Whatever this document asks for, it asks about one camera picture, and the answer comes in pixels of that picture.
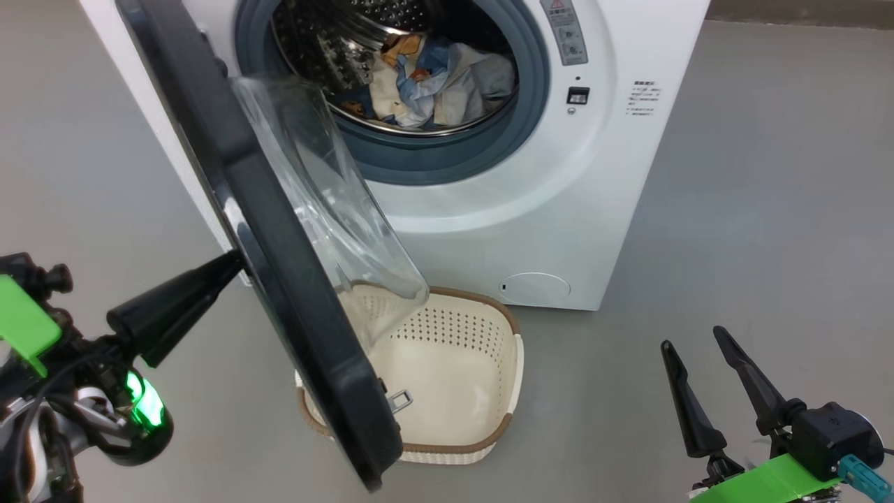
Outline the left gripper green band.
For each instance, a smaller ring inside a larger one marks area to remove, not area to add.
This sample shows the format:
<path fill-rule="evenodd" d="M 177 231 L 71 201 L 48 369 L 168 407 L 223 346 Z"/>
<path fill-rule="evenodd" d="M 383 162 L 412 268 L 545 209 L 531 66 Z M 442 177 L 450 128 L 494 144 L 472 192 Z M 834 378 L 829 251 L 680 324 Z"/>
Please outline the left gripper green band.
<path fill-rule="evenodd" d="M 106 319 L 122 360 L 141 357 L 157 368 L 242 269 L 242 255 L 230 251 L 110 309 Z M 41 378 L 49 375 L 42 357 L 64 334 L 48 300 L 72 290 L 71 271 L 64 264 L 46 270 L 29 254 L 1 258 L 2 340 Z"/>

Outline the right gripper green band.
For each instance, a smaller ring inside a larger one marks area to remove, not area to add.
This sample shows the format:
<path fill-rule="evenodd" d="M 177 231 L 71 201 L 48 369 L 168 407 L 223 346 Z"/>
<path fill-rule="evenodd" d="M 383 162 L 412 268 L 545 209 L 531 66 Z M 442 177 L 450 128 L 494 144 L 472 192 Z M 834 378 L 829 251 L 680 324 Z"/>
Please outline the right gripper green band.
<path fill-rule="evenodd" d="M 712 329 L 728 366 L 737 372 L 747 397 L 756 411 L 756 427 L 763 436 L 780 432 L 793 424 L 796 415 L 807 410 L 804 401 L 786 399 L 758 365 L 734 340 L 728 329 Z M 689 385 L 689 372 L 673 343 L 661 342 L 668 386 L 679 421 L 684 449 L 690 458 L 707 458 L 705 480 L 689 491 L 690 502 L 840 502 L 837 480 L 818 481 L 790 455 L 778 456 L 746 470 L 727 456 L 727 439 L 712 426 L 705 410 Z"/>

